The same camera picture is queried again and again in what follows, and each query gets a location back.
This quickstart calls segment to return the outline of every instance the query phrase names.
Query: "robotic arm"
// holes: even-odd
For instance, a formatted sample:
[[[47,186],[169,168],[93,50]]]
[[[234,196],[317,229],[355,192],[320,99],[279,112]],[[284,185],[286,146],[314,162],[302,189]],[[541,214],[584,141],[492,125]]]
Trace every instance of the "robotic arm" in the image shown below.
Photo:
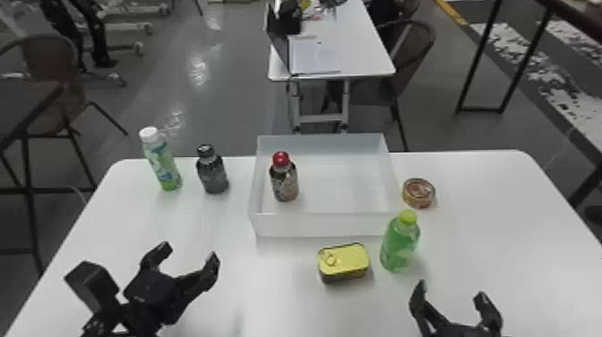
[[[409,311],[422,337],[501,337],[502,317],[485,292],[479,291],[472,299],[481,314],[481,322],[476,326],[450,322],[425,299],[425,294],[425,281],[421,280],[409,300]]]
[[[219,258],[212,252],[200,271],[173,278],[159,270],[172,251],[164,241],[142,258],[140,270],[124,290],[125,304],[117,301],[119,288],[101,265],[83,261],[70,271],[64,279],[93,314],[83,336],[154,337],[163,324],[175,324],[190,302],[213,287]],[[118,324],[127,333],[113,333]]]

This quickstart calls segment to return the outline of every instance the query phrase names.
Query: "yellow floor line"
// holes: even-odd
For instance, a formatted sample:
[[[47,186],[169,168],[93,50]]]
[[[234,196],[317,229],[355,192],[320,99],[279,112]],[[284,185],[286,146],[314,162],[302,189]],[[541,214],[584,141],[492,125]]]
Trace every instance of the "yellow floor line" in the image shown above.
[[[439,5],[439,7],[441,7],[441,9],[443,9],[443,11],[446,12],[460,26],[466,26],[468,24],[466,20],[464,20],[464,18],[458,12],[456,12],[456,10],[453,9],[453,7],[450,6],[450,4],[445,2],[445,0],[435,1]]]

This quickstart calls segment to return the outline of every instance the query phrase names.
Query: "white plastic tray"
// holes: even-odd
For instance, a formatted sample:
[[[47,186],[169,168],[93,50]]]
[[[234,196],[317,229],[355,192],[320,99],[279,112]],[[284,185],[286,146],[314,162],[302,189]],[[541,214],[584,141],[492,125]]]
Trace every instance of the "white plastic tray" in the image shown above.
[[[271,191],[271,155],[297,165],[299,197]],[[400,186],[381,134],[266,135],[257,138],[249,219],[263,237],[382,235],[401,209]]]

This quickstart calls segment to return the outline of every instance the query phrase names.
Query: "plastic bottle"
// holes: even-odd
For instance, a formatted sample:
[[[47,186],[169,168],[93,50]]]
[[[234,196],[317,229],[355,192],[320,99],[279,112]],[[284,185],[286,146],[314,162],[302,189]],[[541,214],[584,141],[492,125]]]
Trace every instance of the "plastic bottle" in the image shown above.
[[[284,151],[271,156],[270,178],[274,197],[281,203],[290,202],[299,195],[297,167]]]
[[[196,172],[205,191],[219,194],[228,189],[228,178],[224,162],[210,144],[203,144],[196,149],[199,159],[196,161]]]
[[[381,246],[381,264],[390,272],[407,268],[420,238],[417,215],[405,210],[389,222]]]
[[[154,126],[147,126],[138,133],[142,140],[144,157],[149,160],[157,179],[166,191],[173,191],[182,185],[182,177],[177,170],[168,143]]]

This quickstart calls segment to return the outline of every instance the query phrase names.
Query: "paper document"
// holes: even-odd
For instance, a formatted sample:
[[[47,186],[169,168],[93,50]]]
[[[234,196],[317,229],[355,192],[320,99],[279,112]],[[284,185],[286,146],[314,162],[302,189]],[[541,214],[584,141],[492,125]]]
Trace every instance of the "paper document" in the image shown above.
[[[316,36],[288,37],[290,72],[320,74],[340,72],[336,51]]]

